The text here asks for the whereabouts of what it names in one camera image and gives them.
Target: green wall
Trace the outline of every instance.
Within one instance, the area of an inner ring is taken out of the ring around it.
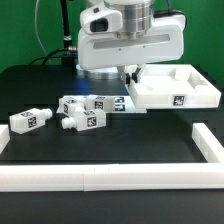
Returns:
[[[171,3],[184,11],[189,20],[184,32],[184,56],[172,63],[200,65],[213,79],[224,83],[224,0],[171,0]],[[36,0],[1,0],[0,72],[44,56],[34,33],[35,4]],[[84,0],[68,1],[74,43],[80,28],[79,13],[84,7]],[[166,9],[165,0],[157,0],[155,8]],[[48,52],[63,47],[60,0],[41,0],[39,34]]]

